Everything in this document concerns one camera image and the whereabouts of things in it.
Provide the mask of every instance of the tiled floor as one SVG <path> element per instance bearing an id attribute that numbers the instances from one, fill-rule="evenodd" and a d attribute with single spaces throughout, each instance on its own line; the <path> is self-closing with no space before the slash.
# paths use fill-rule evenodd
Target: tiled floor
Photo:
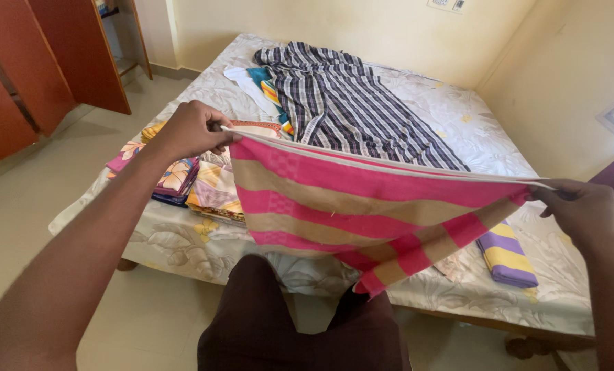
<path id="1" fill-rule="evenodd" d="M 48 223 L 88 188 L 103 164 L 188 80 L 139 77 L 126 87 L 133 115 L 95 109 L 0 176 L 0 296 L 51 238 Z M 80 344 L 80 370 L 196 370 L 199 336 L 222 287 L 146 267 L 115 272 Z M 306 333 L 328 325 L 336 300 L 286 295 Z M 504 353 L 504 333 L 397 310 L 415 370 L 556 370 L 550 357 Z"/>

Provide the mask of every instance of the bed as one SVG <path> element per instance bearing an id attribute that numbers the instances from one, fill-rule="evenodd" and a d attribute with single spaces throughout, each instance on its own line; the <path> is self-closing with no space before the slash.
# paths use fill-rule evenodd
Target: bed
<path id="1" fill-rule="evenodd" d="M 276 46 L 282 44 L 253 34 L 239 35 L 149 125 L 167 120 L 180 102 L 194 99 L 220 109 L 232 119 L 273 121 L 223 71 L 228 65 L 257 67 L 254 52 Z M 411 71 L 369 65 L 385 86 L 427 122 L 473 172 L 537 175 L 476 93 Z M 51 233 L 60 232 L 103 190 L 108 183 L 107 172 L 104 169 L 80 199 L 57 215 L 49 225 Z M 392 286 L 388 290 L 392 303 L 523 334 L 529 337 L 527 340 L 544 341 L 546 348 L 591 347 L 593 320 L 582 257 L 553 218 L 539 218 L 543 209 L 541 203 L 527 203 L 508 219 L 534 266 L 540 283 L 537 288 L 518 289 L 493 282 L 479 249 L 468 246 L 441 262 L 440 271 L 431 267 Z M 226 284 L 238 259 L 255 251 L 255 247 L 245 228 L 214 223 L 189 209 L 150 200 L 123 258 L 161 271 Z M 357 271 L 332 257 L 265 255 L 289 292 L 336 296 L 358 277 Z M 529 344 L 524 341 L 513 345 Z"/>

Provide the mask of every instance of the wooden wardrobe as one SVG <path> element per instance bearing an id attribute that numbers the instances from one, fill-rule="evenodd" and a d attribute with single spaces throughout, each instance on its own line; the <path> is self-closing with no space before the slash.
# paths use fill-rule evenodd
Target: wooden wardrobe
<path id="1" fill-rule="evenodd" d="M 93 0 L 0 0 L 0 160 L 80 103 L 131 113 L 121 75 L 152 76 L 135 1 L 116 5 L 102 19 Z"/>

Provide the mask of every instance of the hand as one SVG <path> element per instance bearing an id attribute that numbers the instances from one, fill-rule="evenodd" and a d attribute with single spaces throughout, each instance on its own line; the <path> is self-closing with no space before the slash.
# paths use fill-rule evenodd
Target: hand
<path id="1" fill-rule="evenodd" d="M 614 190 L 568 179 L 542 180 L 556 188 L 537 188 L 534 198 L 547 205 L 541 217 L 555 220 L 585 258 L 614 253 Z"/>
<path id="2" fill-rule="evenodd" d="M 145 151 L 153 148 L 168 161 L 199 156 L 210 150 L 221 155 L 227 146 L 242 137 L 222 131 L 220 125 L 233 128 L 231 121 L 220 111 L 198 100 L 181 103 L 162 130 L 149 141 Z"/>

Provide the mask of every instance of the purple and yellow striped cloth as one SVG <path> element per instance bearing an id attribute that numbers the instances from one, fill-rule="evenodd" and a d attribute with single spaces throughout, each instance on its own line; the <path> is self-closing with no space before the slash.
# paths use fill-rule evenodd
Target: purple and yellow striped cloth
<path id="1" fill-rule="evenodd" d="M 362 271 L 354 291 L 371 296 L 478 239 L 542 186 L 239 133 L 234 180 L 257 244 L 334 255 Z"/>
<path id="2" fill-rule="evenodd" d="M 523 289 L 539 285 L 534 267 L 527 260 L 515 233 L 506 221 L 479 237 L 476 244 L 496 282 Z"/>

